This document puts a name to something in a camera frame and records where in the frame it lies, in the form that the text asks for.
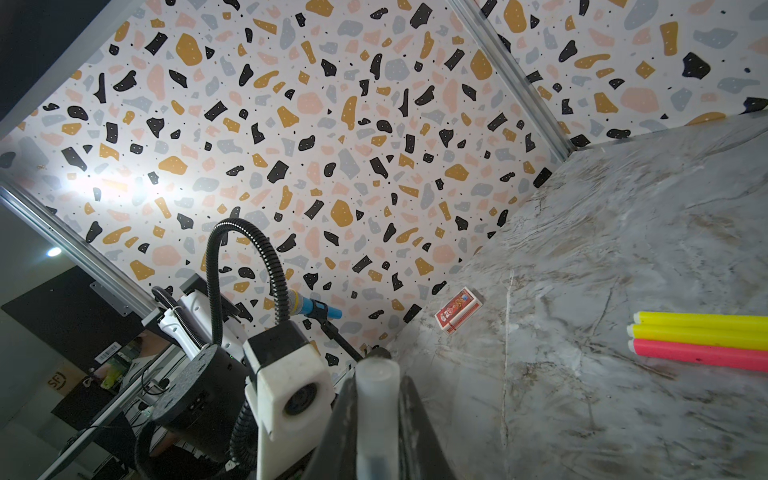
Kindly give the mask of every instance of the cable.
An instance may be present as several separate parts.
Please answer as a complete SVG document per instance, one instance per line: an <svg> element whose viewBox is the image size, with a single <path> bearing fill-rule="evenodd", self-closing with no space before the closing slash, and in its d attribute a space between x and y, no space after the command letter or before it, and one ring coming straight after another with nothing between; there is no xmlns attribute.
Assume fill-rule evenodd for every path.
<svg viewBox="0 0 768 480"><path fill-rule="evenodd" d="M259 435L259 427L256 419L250 411L248 400L243 402L243 407L235 420L230 437L230 457L241 468L254 470L257 466L257 448L255 446Z"/></svg>
<svg viewBox="0 0 768 480"><path fill-rule="evenodd" d="M90 429L131 429L131 430L133 430L136 427L140 427L140 426L142 426L143 424L145 424L147 422L149 422L149 420L144 420L142 423L139 423L138 425L129 425L129 426L125 426L125 425L91 425L89 427L85 427L84 429L79 430L73 436L69 437L67 442L61 448L61 450L58 451L58 454L59 454L59 456L63 455L64 452L66 452L67 449L69 447L71 447L72 444L75 443L80 438L80 435L83 435L84 433L86 433L86 431L88 431Z"/></svg>
<svg viewBox="0 0 768 480"><path fill-rule="evenodd" d="M159 425L153 420L147 420L142 425L143 427L136 437L136 448L134 449L136 469L142 478L156 480L158 476L155 461L154 458L150 458L149 454L152 447L152 435Z"/></svg>
<svg viewBox="0 0 768 480"><path fill-rule="evenodd" d="M181 363L183 363L183 362L187 361L188 359L189 359L189 357L188 357L188 356L186 356L186 355L183 355L183 356L182 356L182 357L181 357L179 360L177 360L177 361L176 361L176 363L174 364L174 366L172 366L172 367L170 368L170 370L168 370L168 371L165 373L165 375L163 375L163 378L162 378L162 379L166 379L166 378L170 377L171 375L173 375L173 373L176 371L176 369L177 369L177 368L179 368L179 365L180 365Z"/></svg>
<svg viewBox="0 0 768 480"><path fill-rule="evenodd" d="M270 239L266 238L261 230L247 220L242 218L224 219L217 223L210 232L205 251L205 270L208 282L208 299L210 300L211 343L214 345L221 345L224 325L219 288L219 247L222 237L230 231L241 233L250 240L266 265L266 273L270 278L270 286L275 297L275 323L286 322L290 318L288 285L285 273L283 273L283 265L280 263L280 258L270 243Z"/></svg>
<svg viewBox="0 0 768 480"><path fill-rule="evenodd" d="M194 328L192 322L187 318L187 314L185 314L179 304L176 303L176 300L174 300L174 298L168 294L168 291L159 286L153 286L152 294L158 302L163 304L164 307L173 310L174 316L179 321L179 324L181 324L181 328L187 332L187 335L192 339L192 342L195 344L195 346L198 349L202 349L207 342Z"/></svg>
<svg viewBox="0 0 768 480"><path fill-rule="evenodd" d="M141 389L144 390L144 393L146 393L147 395L158 396L158 395L162 395L162 394L164 394L165 392L168 391L168 389L164 389L163 387L161 387L159 385L155 385L155 387L160 389L160 392L157 392L157 393L150 392L149 388L151 388L151 387L147 387L147 383L144 383L144 373L146 371L147 370L145 369L145 370L143 370L141 372Z"/></svg>

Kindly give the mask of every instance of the terrazzo pattern wall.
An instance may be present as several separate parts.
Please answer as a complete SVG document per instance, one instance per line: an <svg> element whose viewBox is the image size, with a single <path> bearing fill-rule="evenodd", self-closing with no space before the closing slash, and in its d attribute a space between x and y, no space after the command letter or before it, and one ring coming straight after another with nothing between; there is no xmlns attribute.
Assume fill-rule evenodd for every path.
<svg viewBox="0 0 768 480"><path fill-rule="evenodd" d="M768 105L765 0L488 0L577 147Z"/></svg>
<svg viewBox="0 0 768 480"><path fill-rule="evenodd" d="M446 7L150 0L0 141L0 172L147 290L204 275L212 226L245 218L353 346L385 345L557 166ZM253 248L221 256L238 320L271 326Z"/></svg>

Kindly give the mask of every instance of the yellow foam tube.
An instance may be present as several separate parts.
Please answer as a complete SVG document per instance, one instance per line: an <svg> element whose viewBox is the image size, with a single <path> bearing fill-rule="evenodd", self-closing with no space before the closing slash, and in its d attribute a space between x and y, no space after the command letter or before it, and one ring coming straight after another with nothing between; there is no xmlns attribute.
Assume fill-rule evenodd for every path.
<svg viewBox="0 0 768 480"><path fill-rule="evenodd" d="M641 325L768 333L768 316L637 312L634 314L634 322Z"/></svg>
<svg viewBox="0 0 768 480"><path fill-rule="evenodd" d="M646 325L643 323L629 325L627 332L636 339L688 343L690 345L724 346L732 349L768 352L768 333L762 332L698 329L684 326Z"/></svg>

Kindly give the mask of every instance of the red matchbox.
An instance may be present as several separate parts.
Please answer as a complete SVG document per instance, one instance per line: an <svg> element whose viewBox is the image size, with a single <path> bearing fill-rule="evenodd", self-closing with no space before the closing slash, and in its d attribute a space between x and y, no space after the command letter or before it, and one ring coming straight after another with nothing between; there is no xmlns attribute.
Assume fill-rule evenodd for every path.
<svg viewBox="0 0 768 480"><path fill-rule="evenodd" d="M477 295L464 287L435 314L435 318L443 330L447 330L449 334L454 333L481 306L482 302Z"/></svg>

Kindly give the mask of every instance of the pink stick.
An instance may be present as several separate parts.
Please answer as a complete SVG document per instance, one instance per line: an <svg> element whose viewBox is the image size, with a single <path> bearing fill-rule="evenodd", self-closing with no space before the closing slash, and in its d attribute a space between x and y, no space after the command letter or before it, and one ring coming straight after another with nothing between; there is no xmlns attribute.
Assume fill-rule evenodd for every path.
<svg viewBox="0 0 768 480"><path fill-rule="evenodd" d="M629 347L640 356L768 372L768 352L759 350L728 349L722 346L688 345L644 339L630 340Z"/></svg>

